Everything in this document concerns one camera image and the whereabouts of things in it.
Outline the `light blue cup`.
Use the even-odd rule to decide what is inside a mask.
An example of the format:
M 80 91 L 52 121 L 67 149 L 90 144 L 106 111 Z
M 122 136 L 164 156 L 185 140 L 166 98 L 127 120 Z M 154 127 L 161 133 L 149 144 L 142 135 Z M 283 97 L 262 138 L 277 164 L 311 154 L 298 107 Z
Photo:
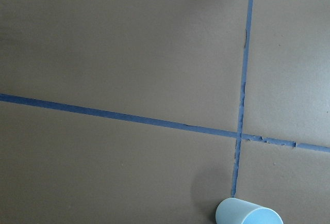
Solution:
M 237 198 L 223 200 L 216 209 L 215 218 L 217 224 L 283 223 L 276 211 Z

